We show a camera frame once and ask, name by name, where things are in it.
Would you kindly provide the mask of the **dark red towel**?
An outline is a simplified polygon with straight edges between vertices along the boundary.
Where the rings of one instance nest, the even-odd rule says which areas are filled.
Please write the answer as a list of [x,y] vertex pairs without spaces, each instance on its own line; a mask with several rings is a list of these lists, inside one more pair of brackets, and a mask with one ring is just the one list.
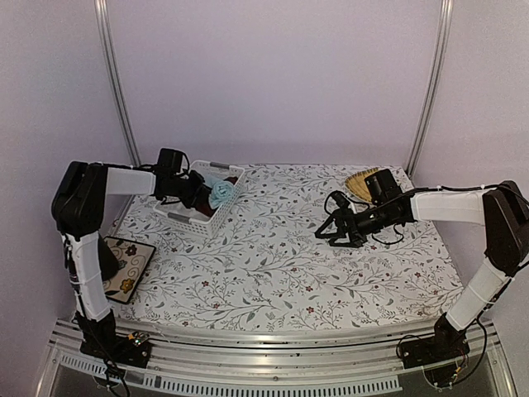
[[228,177],[220,179],[212,175],[204,176],[204,184],[210,189],[207,198],[201,198],[196,209],[207,217],[212,217],[213,214],[230,199],[235,197],[235,184],[238,181],[237,177]]

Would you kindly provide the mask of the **white perforated plastic basket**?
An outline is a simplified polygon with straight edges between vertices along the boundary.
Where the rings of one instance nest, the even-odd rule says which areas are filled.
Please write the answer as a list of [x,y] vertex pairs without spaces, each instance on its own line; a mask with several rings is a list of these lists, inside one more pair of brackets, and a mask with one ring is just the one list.
[[181,232],[214,237],[241,196],[246,169],[206,160],[195,160],[183,179],[191,186],[185,193],[166,195],[153,211]]

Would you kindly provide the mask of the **light blue towel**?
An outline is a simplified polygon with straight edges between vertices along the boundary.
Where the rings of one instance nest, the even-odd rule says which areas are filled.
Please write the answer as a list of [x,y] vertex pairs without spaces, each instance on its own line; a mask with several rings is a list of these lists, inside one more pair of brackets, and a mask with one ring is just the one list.
[[219,208],[234,195],[235,186],[231,181],[207,175],[204,183],[211,190],[208,202],[212,209]]

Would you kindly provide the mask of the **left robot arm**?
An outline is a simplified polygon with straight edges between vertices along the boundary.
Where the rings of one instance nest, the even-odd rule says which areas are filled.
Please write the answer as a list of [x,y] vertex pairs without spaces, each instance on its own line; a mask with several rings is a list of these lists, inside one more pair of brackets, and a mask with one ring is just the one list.
[[64,244],[78,324],[106,359],[117,358],[123,343],[115,335],[115,317],[102,285],[100,261],[112,257],[100,236],[105,200],[109,195],[146,195],[160,202],[175,198],[210,217],[212,190],[196,170],[182,167],[186,160],[182,151],[163,148],[153,165],[73,161],[55,193],[51,214]]

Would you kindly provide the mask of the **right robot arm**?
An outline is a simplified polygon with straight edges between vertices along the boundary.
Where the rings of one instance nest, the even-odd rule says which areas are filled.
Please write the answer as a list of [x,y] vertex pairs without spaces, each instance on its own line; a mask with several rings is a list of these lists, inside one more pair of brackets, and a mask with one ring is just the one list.
[[528,201],[517,184],[469,188],[415,188],[402,190],[388,169],[364,179],[371,197],[370,208],[356,212],[341,191],[329,198],[337,208],[316,230],[315,236],[330,246],[360,248],[368,236],[386,227],[413,222],[456,222],[481,226],[486,247],[483,264],[461,296],[436,321],[435,336],[427,343],[427,353],[444,361],[460,345],[464,331],[490,309],[528,265]]

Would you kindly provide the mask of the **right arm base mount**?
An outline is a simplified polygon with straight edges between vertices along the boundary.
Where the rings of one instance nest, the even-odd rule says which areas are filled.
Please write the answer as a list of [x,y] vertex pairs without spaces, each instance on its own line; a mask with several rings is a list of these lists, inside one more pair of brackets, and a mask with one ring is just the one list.
[[433,335],[419,337],[408,334],[396,346],[396,355],[405,369],[428,366],[469,354],[465,332],[454,335]]

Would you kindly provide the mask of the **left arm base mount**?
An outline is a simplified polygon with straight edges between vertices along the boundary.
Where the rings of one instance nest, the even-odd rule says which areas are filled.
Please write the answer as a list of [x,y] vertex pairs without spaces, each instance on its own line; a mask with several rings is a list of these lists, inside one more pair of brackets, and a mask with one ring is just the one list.
[[80,351],[110,363],[145,369],[150,360],[152,347],[149,340],[138,342],[135,335],[129,338],[116,334],[102,336],[87,333],[83,337]]

